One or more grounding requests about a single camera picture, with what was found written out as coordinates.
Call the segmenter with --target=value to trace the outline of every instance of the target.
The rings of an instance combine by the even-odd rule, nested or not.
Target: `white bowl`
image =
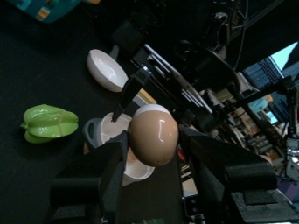
[[[112,92],[121,92],[126,74],[117,62],[97,49],[88,52],[88,70],[97,83]]]

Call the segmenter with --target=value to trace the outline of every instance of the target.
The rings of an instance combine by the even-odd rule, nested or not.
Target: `white object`
[[[133,102],[139,107],[143,107],[147,104],[147,101],[139,94],[135,96]]]
[[[88,52],[88,70],[97,83],[112,92],[121,92],[126,74],[108,54],[97,49]]]
[[[97,127],[97,133],[100,133],[100,142],[104,143],[109,138],[117,136],[122,130],[126,130],[126,126],[132,120],[130,116],[121,114],[121,116],[112,122],[113,113],[108,113]]]
[[[130,117],[125,114],[116,119],[116,122],[110,122],[113,113],[105,115],[98,125],[100,131],[100,140],[104,144],[105,141],[117,136],[122,130],[126,130],[126,126],[130,121]],[[126,160],[125,161],[125,171],[122,178],[122,186],[126,186],[132,182],[147,179],[153,173],[155,168],[143,164],[139,160]]]
[[[237,73],[237,81],[240,93],[245,92],[247,90],[252,90],[252,87],[248,85],[248,81],[241,73]]]
[[[145,111],[149,111],[149,110],[157,110],[157,111],[163,111],[167,114],[171,114],[168,109],[164,106],[161,106],[159,104],[145,104],[141,108],[137,109],[133,116],[137,116],[137,115],[140,115],[141,113],[144,113]]]

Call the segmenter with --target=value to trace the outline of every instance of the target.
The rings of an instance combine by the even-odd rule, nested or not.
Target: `black table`
[[[106,91],[86,69],[90,49],[109,52],[78,6],[53,24],[41,24],[0,2],[0,222],[42,223],[52,180],[81,156],[81,128],[88,119],[113,110],[120,94]],[[118,61],[128,73],[130,63]],[[20,129],[24,111],[49,104],[78,116],[73,134],[32,144]],[[183,223],[176,158],[144,181],[122,187],[120,223],[163,218]]]

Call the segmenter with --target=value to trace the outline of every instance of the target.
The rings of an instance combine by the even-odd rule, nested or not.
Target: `egg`
[[[132,152],[145,165],[156,167],[172,160],[179,128],[169,111],[161,105],[144,105],[135,112],[126,132]]]
[[[267,155],[259,155],[269,164],[272,164],[272,159]]]

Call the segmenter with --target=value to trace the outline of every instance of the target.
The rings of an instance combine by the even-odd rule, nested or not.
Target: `blue object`
[[[44,23],[61,18],[81,0],[6,0],[21,11]]]
[[[276,184],[279,191],[292,201],[293,211],[299,214],[299,185],[277,177]]]
[[[264,97],[256,99],[248,104],[251,110],[257,113],[261,109],[267,107],[267,100]]]

